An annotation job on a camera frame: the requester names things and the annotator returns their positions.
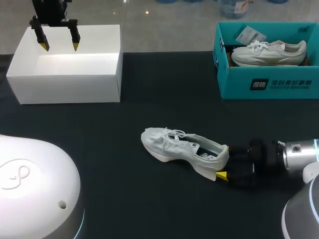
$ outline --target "robotic arm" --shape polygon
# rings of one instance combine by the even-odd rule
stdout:
[[[50,46],[41,27],[42,24],[50,27],[68,27],[74,50],[76,51],[79,46],[81,37],[77,28],[78,20],[65,19],[67,2],[72,2],[72,0],[32,0],[37,16],[33,16],[30,25],[35,31],[38,43],[46,51],[49,51]]]

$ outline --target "shoe tag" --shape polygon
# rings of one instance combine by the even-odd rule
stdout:
[[[236,38],[236,41],[243,43],[248,46],[250,43],[253,43],[255,40],[262,42],[266,40],[266,36],[261,34],[260,32],[252,29],[247,26]]]

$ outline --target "plastic bottle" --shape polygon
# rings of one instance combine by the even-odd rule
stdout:
[[[273,2],[273,3],[285,3],[288,0],[268,0],[268,1]]]
[[[221,13],[228,18],[241,18],[248,11],[248,0],[218,0]]]

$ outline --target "metal cylinder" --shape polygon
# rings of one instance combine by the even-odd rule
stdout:
[[[288,171],[303,170],[308,164],[319,161],[318,139],[287,142],[283,157]]]

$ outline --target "paper label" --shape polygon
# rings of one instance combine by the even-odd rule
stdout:
[[[235,13],[245,13],[248,10],[248,0],[245,1],[238,1],[235,5]]]
[[[243,43],[248,46],[250,43],[253,43],[255,40],[262,42],[266,40],[266,36],[260,32],[252,29],[251,27],[246,27],[236,38],[236,41]]]

